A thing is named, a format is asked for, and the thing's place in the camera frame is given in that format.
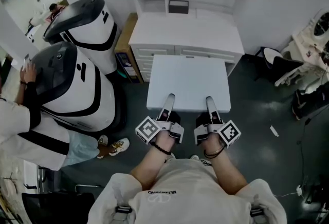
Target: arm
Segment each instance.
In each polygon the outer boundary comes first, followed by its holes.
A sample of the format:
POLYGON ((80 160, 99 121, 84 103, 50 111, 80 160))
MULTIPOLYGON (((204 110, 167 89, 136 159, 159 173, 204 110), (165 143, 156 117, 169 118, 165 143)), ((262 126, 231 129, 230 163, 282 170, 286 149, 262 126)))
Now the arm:
POLYGON ((23 105, 29 109, 30 112, 30 129, 35 128, 40 124, 40 104, 38 102, 38 94, 35 87, 36 69, 34 64, 27 64, 24 74, 24 81, 27 83, 25 90, 23 105))
MULTIPOLYGON (((214 153, 222 149, 222 144, 218 134, 210 134, 208 139, 202 142, 206 154, 214 153)), ((229 195, 235 195, 248 183, 244 176, 231 163, 227 153, 222 151, 217 157, 210 159, 212 167, 216 173, 218 183, 229 195)))
POLYGON ((25 75, 25 70, 23 70, 23 67, 21 67, 21 71, 20 71, 21 80, 20 81, 23 82, 24 84, 20 83, 19 92, 18 92, 18 94, 16 96, 16 100, 15 100, 15 103, 17 103, 17 104, 23 104, 23 100, 24 100, 24 92, 26 89, 24 75, 25 75))
MULTIPOLYGON (((168 152, 174 143, 175 139, 169 136, 168 131, 160 131, 156 136, 156 144, 168 152)), ((166 158, 166 154, 151 147, 141 163, 131 171, 130 174, 141 183, 143 190, 149 190, 152 187, 166 158)))

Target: paper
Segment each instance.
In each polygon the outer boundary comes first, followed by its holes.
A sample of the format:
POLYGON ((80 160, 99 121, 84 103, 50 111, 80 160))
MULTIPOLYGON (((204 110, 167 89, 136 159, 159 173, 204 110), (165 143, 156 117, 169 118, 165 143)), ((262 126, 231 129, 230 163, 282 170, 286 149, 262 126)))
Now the paper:
POLYGON ((137 73, 134 70, 134 67, 125 67, 125 71, 128 73, 129 76, 137 76, 137 73))
POLYGON ((270 129, 271 129, 272 133, 273 133, 276 137, 279 137, 278 132, 274 129, 274 127, 273 127, 272 125, 271 125, 270 129))

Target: hand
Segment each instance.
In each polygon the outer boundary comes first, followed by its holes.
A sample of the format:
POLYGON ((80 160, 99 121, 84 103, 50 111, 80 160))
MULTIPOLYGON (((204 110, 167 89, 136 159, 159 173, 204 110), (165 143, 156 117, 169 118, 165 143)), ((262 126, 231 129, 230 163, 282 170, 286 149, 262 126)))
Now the hand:
POLYGON ((208 138, 201 143, 207 154, 211 154, 223 148, 220 141, 220 136, 215 133, 210 133, 208 138))
POLYGON ((23 69, 23 68, 24 68, 24 66, 22 66, 22 67, 21 67, 21 70, 20 70, 20 79, 21 79, 21 82, 25 82, 25 80, 24 80, 24 75, 25 75, 25 73, 26 73, 26 70, 23 69))
POLYGON ((36 69, 35 64, 28 63, 25 67, 24 81, 26 83, 35 82, 36 79, 36 69))
POLYGON ((174 143, 175 143, 175 139, 172 138, 169 135, 169 132, 164 130, 164 131, 160 131, 157 135, 156 135, 156 141, 155 143, 162 149, 166 150, 167 152, 170 152, 171 148, 173 147, 174 143))

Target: white drawer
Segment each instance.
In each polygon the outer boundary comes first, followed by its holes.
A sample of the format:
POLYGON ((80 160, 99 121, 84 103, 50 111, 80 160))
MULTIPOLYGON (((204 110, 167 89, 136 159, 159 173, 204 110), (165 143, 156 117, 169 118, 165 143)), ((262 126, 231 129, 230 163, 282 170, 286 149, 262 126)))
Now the white drawer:
POLYGON ((135 59, 137 60, 153 60, 154 55, 175 55, 175 47, 168 45, 152 45, 136 47, 132 46, 135 59))
POLYGON ((200 57, 209 57, 209 58, 219 58, 223 59, 225 62, 237 63, 239 57, 234 55, 225 54, 223 52, 218 52, 213 49, 202 49, 202 48, 192 48, 192 47, 180 47, 176 46, 176 54, 186 55, 186 56, 200 56, 200 57))
POLYGON ((153 61, 149 60, 136 60, 140 71, 151 71, 153 61))
POLYGON ((150 81, 150 78, 151 78, 151 72, 150 71, 141 71, 140 74, 142 75, 143 80, 145 82, 149 82, 150 81))

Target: white robot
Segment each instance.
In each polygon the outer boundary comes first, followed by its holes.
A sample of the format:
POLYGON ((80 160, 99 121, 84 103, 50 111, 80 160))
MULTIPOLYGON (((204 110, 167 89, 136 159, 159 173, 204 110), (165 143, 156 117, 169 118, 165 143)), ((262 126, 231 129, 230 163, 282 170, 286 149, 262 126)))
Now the white robot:
POLYGON ((117 69, 114 48, 120 31, 104 0, 79 0, 67 6, 43 35, 50 44, 72 42, 108 75, 117 69))
POLYGON ((113 123, 118 115, 113 85, 73 43, 51 45, 32 62, 42 111, 84 132, 98 132, 113 123))

